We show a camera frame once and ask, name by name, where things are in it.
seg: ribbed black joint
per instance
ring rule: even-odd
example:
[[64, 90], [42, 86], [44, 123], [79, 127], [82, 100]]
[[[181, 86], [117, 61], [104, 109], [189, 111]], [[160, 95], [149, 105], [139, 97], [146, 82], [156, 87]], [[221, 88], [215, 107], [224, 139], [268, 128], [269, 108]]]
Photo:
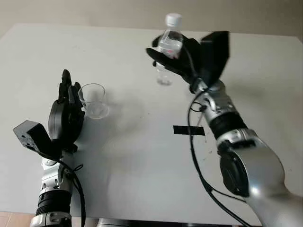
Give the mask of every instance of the ribbed black joint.
[[70, 212], [71, 194], [63, 190], [45, 192], [39, 196], [36, 215], [48, 212]]
[[243, 122], [238, 113], [222, 114], [213, 119], [210, 122], [209, 127], [211, 128], [216, 139], [231, 130], [247, 128], [246, 124]]

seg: table surface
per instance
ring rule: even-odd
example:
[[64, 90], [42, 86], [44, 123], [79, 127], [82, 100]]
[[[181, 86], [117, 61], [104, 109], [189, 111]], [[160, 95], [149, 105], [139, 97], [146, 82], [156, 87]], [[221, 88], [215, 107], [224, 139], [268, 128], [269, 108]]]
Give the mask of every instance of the table surface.
[[[47, 121], [63, 69], [82, 85], [107, 89], [110, 114], [85, 118], [75, 165], [88, 217], [236, 224], [202, 188], [186, 135], [193, 95], [179, 77], [163, 87], [145, 47], [159, 30], [41, 24], [15, 25], [0, 40], [0, 210], [34, 213], [41, 158], [23, 148], [12, 129], [24, 120]], [[184, 32], [199, 39], [206, 32]], [[222, 80], [246, 124], [279, 155], [286, 186], [303, 194], [302, 43], [295, 37], [231, 34], [231, 58]], [[197, 136], [199, 164], [207, 180], [227, 192], [215, 140], [206, 123]], [[218, 196], [247, 222], [259, 221], [240, 202]], [[75, 192], [71, 214], [80, 215]]]

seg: wire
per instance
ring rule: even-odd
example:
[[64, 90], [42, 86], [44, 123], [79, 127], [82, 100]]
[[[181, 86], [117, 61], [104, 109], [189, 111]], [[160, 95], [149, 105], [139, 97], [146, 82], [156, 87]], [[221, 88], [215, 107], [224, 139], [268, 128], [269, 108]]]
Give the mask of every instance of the wire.
[[[76, 168], [74, 168], [74, 172], [77, 172], [77, 171], [81, 170], [83, 167], [84, 167], [83, 164], [78, 165]], [[79, 188], [78, 188], [78, 186], [76, 185], [74, 179], [72, 180], [72, 183], [73, 183], [74, 187], [77, 189], [77, 191], [79, 191]]]
[[83, 193], [83, 189], [82, 189], [80, 180], [77, 177], [77, 175], [75, 174], [75, 171], [72, 168], [70, 168], [65, 162], [63, 162], [61, 160], [55, 160], [55, 161], [58, 162], [58, 163], [60, 163], [67, 170], [69, 170], [70, 173], [71, 173], [71, 175], [72, 175], [72, 179], [73, 179], [72, 182], [73, 182], [73, 184], [74, 184], [75, 188], [77, 189], [77, 191], [79, 193], [79, 196], [80, 196], [80, 203], [81, 203], [81, 227], [84, 227], [85, 226], [85, 219], [86, 219], [85, 199], [84, 199], [84, 193]]
[[[77, 167], [74, 168], [74, 172], [81, 170], [83, 167], [84, 167], [83, 164], [78, 165]], [[65, 169], [66, 169], [66, 167], [63, 166], [63, 168], [61, 170], [61, 179], [63, 179], [63, 174], [64, 174]]]
[[197, 123], [197, 127], [199, 126], [199, 124], [201, 123], [201, 120], [203, 118], [203, 113], [200, 114], [200, 117], [198, 119], [198, 123]]
[[201, 105], [201, 103], [199, 103], [199, 102], [194, 102], [194, 104], [199, 104], [199, 105], [200, 105], [199, 110], [195, 110], [195, 109], [193, 109], [193, 107], [191, 107], [190, 110], [192, 110], [192, 111], [194, 111], [194, 112], [196, 112], [196, 113], [202, 113], [202, 105]]
[[[188, 55], [188, 59], [189, 59], [189, 63], [190, 63], [190, 67], [191, 67], [191, 70], [193, 72], [194, 75], [196, 75], [196, 71], [195, 71], [195, 68], [194, 68], [194, 63], [193, 63], [193, 60], [191, 58], [191, 55], [188, 51], [188, 49], [186, 47], [184, 47], [187, 55]], [[193, 162], [194, 162], [194, 166], [198, 172], [198, 175], [200, 177], [200, 180], [201, 180], [201, 183], [202, 185], [204, 186], [206, 192], [209, 194], [209, 196], [212, 198], [212, 200], [221, 208], [223, 209], [226, 213], [228, 213], [230, 216], [232, 216], [235, 220], [237, 220], [238, 222], [240, 222], [242, 225], [246, 226], [246, 227], [252, 227], [250, 224], [248, 224], [247, 222], [245, 222], [243, 219], [241, 219], [239, 216], [237, 216], [235, 213], [233, 213], [231, 210], [229, 210], [226, 206], [224, 206], [220, 201], [218, 201], [218, 199], [213, 195], [212, 191], [215, 191], [217, 193], [220, 193], [222, 195], [225, 195], [229, 198], [233, 198], [233, 199], [236, 199], [236, 200], [239, 200], [239, 201], [243, 201], [245, 202], [244, 200], [241, 200], [241, 199], [238, 199], [236, 197], [233, 197], [233, 196], [230, 196], [230, 195], [227, 195], [223, 192], [220, 192], [218, 190], [216, 190], [214, 187], [212, 187], [206, 180], [205, 178], [203, 177], [202, 173], [201, 173], [201, 170], [200, 170], [200, 167], [199, 167], [199, 164], [198, 164], [198, 161], [197, 161], [197, 158], [196, 158], [196, 154], [195, 154], [195, 148], [194, 148], [194, 136], [193, 134], [191, 133], [191, 125], [190, 125], [190, 111], [192, 110], [192, 106], [193, 104], [196, 102], [196, 100], [202, 95], [204, 94], [205, 92], [207, 92], [209, 90], [211, 86], [208, 86], [206, 89], [200, 91], [196, 96], [195, 98], [192, 100], [192, 102], [190, 103], [189, 105], [189, 108], [188, 108], [188, 111], [187, 111], [187, 130], [188, 130], [188, 135], [189, 135], [189, 142], [190, 142], [190, 151], [191, 151], [191, 156], [192, 156], [192, 159], [193, 159]]]

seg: silver robot arm segment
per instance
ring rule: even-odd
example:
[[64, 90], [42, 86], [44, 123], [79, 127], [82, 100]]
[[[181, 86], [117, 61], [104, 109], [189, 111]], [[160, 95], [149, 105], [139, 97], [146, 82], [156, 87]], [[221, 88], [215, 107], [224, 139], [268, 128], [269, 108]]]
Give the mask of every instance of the silver robot arm segment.
[[[60, 160], [73, 167], [72, 152], [63, 151]], [[71, 227], [70, 203], [73, 185], [70, 173], [61, 164], [47, 158], [42, 158], [42, 168], [38, 209], [30, 227]]]
[[226, 188], [244, 198], [264, 227], [302, 227], [302, 197], [288, 191], [279, 157], [244, 124], [224, 84], [218, 81], [198, 101], [216, 138]]

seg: bottle cap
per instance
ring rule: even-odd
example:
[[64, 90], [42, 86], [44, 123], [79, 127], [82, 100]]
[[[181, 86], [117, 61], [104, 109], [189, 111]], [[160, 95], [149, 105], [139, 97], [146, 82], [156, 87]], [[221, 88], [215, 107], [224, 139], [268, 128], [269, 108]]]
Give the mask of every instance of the bottle cap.
[[177, 27], [181, 24], [182, 16], [178, 13], [169, 13], [165, 17], [165, 23], [170, 27]]

